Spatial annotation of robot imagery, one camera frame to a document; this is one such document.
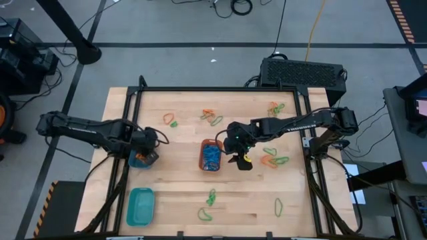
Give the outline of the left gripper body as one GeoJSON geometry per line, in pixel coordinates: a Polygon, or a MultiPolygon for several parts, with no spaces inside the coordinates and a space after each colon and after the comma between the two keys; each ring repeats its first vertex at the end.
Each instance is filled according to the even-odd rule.
{"type": "Polygon", "coordinates": [[[143,155],[148,155],[155,151],[157,139],[157,134],[152,128],[135,131],[133,132],[133,150],[143,155]]]}

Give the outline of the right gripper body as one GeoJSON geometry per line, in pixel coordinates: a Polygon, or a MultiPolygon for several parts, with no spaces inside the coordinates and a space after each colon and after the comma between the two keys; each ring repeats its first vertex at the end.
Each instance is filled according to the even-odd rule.
{"type": "Polygon", "coordinates": [[[231,122],[226,129],[227,137],[224,139],[224,148],[226,154],[238,156],[238,160],[234,162],[239,170],[252,170],[252,162],[247,162],[244,155],[247,155],[250,148],[254,147],[259,141],[262,134],[262,129],[255,123],[249,125],[231,122]]]}

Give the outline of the pile of bands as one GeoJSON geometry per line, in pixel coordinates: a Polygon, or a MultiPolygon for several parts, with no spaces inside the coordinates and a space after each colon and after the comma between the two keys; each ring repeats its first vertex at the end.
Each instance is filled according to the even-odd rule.
{"type": "Polygon", "coordinates": [[[205,166],[208,171],[218,171],[221,165],[221,157],[220,155],[216,157],[209,157],[205,162],[205,166]]]}

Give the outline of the dark teal plastic basket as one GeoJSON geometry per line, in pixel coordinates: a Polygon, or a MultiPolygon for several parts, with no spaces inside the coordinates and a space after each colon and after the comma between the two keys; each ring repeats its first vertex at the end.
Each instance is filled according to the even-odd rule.
{"type": "Polygon", "coordinates": [[[135,150],[131,151],[130,156],[129,156],[129,166],[130,167],[134,167],[134,168],[138,168],[138,169],[149,169],[159,158],[159,155],[155,151],[152,151],[148,155],[144,155],[146,157],[146,162],[142,162],[142,161],[135,158],[135,155],[137,153],[138,152],[135,150]]]}

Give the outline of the orange plastic basket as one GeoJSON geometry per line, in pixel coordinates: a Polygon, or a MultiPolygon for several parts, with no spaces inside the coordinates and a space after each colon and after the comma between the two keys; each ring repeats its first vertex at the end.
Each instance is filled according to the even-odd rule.
{"type": "Polygon", "coordinates": [[[204,139],[201,143],[201,148],[200,148],[200,154],[199,154],[199,168],[203,171],[203,163],[202,163],[202,157],[203,157],[203,148],[204,145],[217,145],[218,148],[221,151],[221,162],[222,162],[222,149],[223,149],[223,144],[221,141],[219,141],[218,143],[216,143],[216,141],[214,139],[204,139]]]}

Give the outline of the light teal plastic basket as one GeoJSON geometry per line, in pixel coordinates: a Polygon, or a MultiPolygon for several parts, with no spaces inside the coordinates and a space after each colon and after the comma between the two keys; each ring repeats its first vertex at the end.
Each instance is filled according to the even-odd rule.
{"type": "Polygon", "coordinates": [[[126,223],[146,227],[153,221],[155,194],[150,188],[135,188],[129,194],[126,223]]]}

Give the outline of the black computer case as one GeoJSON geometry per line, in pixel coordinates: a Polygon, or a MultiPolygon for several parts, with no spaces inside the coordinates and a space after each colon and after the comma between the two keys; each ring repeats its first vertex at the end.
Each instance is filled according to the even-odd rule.
{"type": "Polygon", "coordinates": [[[312,87],[326,90],[333,106],[346,93],[347,71],[342,65],[265,58],[260,66],[259,87],[295,87],[307,95],[312,87]]]}

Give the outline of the black mat yellow stripes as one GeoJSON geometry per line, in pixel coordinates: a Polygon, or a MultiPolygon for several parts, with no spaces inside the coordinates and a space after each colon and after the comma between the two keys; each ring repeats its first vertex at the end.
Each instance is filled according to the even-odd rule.
{"type": "Polygon", "coordinates": [[[34,238],[74,233],[84,186],[84,182],[80,181],[51,183],[33,232],[34,238]]]}

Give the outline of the black pole stand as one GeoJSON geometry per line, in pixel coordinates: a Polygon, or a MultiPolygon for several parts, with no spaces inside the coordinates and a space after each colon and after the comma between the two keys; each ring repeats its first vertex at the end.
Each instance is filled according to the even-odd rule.
{"type": "Polygon", "coordinates": [[[74,45],[77,51],[77,60],[80,64],[89,65],[101,58],[101,50],[83,36],[58,0],[36,0],[36,2],[74,45]]]}

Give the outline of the black desk leg bar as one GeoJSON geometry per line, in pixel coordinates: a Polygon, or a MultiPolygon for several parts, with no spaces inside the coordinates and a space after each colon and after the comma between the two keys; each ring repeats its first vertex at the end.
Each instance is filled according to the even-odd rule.
{"type": "Polygon", "coordinates": [[[394,180],[406,180],[403,162],[396,161],[365,173],[348,178],[347,183],[353,190],[379,186],[394,180]]]}

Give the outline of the black equipment cart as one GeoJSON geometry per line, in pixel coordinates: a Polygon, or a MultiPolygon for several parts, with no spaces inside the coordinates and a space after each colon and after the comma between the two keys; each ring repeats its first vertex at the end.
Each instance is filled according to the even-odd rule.
{"type": "Polygon", "coordinates": [[[19,18],[0,17],[0,92],[6,95],[38,93],[48,75],[53,75],[58,56],[38,47],[42,40],[19,18]]]}

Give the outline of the grey desk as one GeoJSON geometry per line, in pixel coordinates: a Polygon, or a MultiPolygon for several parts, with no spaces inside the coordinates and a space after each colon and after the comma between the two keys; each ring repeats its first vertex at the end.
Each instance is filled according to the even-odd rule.
{"type": "Polygon", "coordinates": [[[406,178],[413,184],[427,185],[427,137],[420,138],[407,130],[405,103],[396,89],[384,89],[383,95],[406,178]]]}

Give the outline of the dark laptop screen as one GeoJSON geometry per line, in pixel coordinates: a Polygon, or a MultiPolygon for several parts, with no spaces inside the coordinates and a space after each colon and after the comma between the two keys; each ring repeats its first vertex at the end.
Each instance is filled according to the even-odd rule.
{"type": "Polygon", "coordinates": [[[427,73],[398,90],[404,100],[407,129],[420,138],[427,137],[427,73]]]}

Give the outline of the black keyboard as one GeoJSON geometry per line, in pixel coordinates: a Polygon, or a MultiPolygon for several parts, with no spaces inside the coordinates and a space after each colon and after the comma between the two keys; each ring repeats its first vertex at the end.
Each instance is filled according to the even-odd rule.
{"type": "Polygon", "coordinates": [[[427,196],[410,196],[421,231],[427,238],[427,196]]]}

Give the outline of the black mat orange stripes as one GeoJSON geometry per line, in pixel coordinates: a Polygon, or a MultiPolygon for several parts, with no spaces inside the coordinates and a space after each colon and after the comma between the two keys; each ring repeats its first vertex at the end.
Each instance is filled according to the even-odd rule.
{"type": "Polygon", "coordinates": [[[427,0],[387,0],[405,40],[427,44],[427,0]]]}

